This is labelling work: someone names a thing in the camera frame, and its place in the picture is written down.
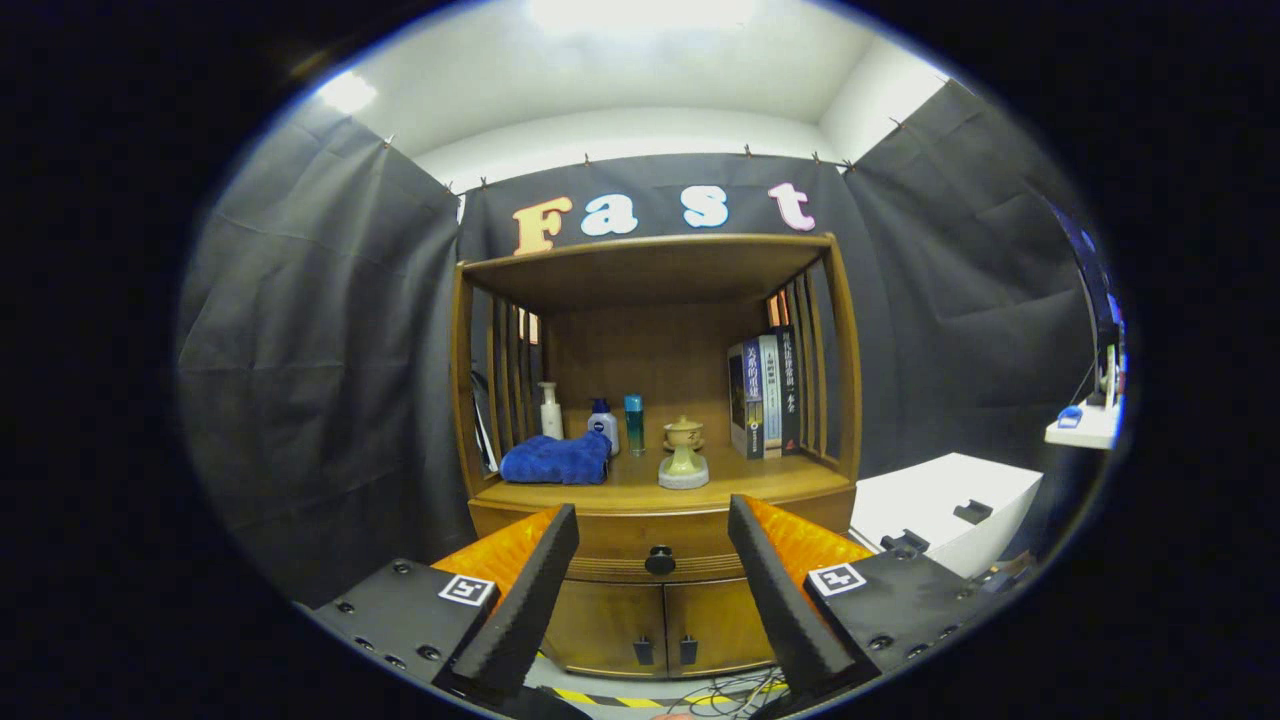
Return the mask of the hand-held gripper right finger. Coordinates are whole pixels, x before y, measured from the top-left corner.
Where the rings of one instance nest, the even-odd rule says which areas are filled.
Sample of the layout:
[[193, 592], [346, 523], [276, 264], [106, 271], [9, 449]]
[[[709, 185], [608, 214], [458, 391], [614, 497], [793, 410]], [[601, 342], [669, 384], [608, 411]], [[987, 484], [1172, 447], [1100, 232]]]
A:
[[746, 495], [731, 497], [728, 536], [797, 706], [910, 667], [991, 609], [989, 592], [905, 539], [874, 553]]

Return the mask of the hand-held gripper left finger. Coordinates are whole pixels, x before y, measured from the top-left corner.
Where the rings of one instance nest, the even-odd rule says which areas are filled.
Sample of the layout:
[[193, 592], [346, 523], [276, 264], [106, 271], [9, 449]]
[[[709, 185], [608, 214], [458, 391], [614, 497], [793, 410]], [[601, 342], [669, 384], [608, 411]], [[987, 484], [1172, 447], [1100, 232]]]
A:
[[411, 685], [472, 706], [532, 697], [541, 648], [579, 547], [572, 503], [534, 512], [436, 562], [396, 559], [302, 614]]

